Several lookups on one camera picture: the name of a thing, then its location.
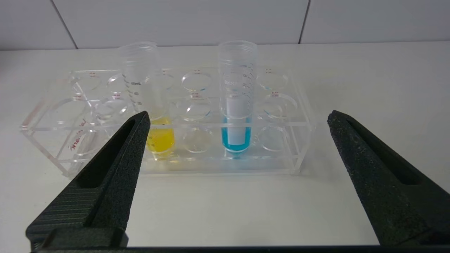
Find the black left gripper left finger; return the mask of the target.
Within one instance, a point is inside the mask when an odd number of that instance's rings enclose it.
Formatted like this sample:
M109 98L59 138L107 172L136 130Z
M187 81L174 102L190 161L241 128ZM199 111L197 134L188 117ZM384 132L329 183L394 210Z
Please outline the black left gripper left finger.
M150 120L130 117L26 229L31 246L126 246Z

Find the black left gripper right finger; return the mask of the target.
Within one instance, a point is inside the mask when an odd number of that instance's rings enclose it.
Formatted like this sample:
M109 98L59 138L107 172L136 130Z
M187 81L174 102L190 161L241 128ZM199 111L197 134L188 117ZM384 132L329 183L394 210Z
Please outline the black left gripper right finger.
M327 123L380 245L449 245L449 193L353 117Z

